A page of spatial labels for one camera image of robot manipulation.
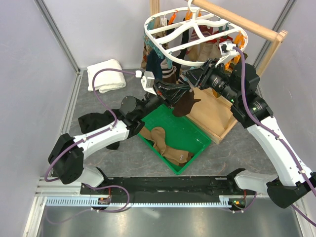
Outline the white oval sock hanger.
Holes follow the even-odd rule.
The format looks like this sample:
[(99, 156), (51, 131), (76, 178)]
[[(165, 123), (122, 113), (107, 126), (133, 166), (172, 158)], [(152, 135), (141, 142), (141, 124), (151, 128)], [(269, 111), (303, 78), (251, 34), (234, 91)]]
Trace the white oval sock hanger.
[(248, 45), (241, 27), (199, 7), (188, 5), (156, 13), (144, 23), (144, 42), (167, 67), (175, 64), (199, 67), (237, 63)]

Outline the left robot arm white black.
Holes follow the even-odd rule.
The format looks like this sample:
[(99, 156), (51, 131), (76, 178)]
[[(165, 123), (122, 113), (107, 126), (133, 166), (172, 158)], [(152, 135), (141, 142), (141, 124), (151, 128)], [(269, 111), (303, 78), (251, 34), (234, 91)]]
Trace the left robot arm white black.
[(64, 185), (74, 181), (87, 183), (97, 194), (108, 190), (108, 181), (96, 167), (84, 166), (84, 160), (116, 142), (137, 135), (144, 127), (143, 118), (160, 105), (174, 106), (191, 87), (188, 84), (172, 84), (159, 80), (152, 81), (144, 99), (126, 96), (121, 102), (114, 121), (92, 132), (71, 137), (63, 134), (57, 140), (49, 158), (49, 169)]

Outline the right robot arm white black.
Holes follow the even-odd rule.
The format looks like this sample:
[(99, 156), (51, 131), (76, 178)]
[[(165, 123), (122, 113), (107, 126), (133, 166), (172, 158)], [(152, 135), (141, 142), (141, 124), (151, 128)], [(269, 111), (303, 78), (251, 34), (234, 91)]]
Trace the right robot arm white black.
[(260, 77), (248, 63), (238, 63), (231, 75), (222, 64), (208, 60), (201, 67), (185, 70), (181, 79), (200, 90), (212, 88), (231, 105), (233, 117), (257, 140), (276, 174), (265, 175), (239, 169), (226, 182), (227, 191), (242, 190), (267, 194), (281, 208), (287, 208), (316, 187), (316, 174), (311, 171), (284, 138), (266, 101), (256, 93)]

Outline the brown striped sock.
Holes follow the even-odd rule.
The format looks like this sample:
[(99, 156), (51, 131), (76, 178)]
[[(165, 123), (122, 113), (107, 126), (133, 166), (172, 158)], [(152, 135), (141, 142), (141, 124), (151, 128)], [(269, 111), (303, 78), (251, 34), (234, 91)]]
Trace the brown striped sock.
[(171, 65), (171, 68), (169, 69), (166, 59), (161, 62), (160, 67), (162, 71), (162, 81), (166, 83), (176, 84), (176, 67)]
[(191, 112), (194, 104), (200, 102), (201, 99), (195, 99), (195, 93), (193, 90), (194, 87), (191, 82), (184, 78), (184, 76), (179, 77), (178, 83), (187, 84), (190, 86), (190, 89), (186, 91), (179, 101), (174, 105), (174, 109), (172, 111), (174, 116), (183, 117), (188, 115)]

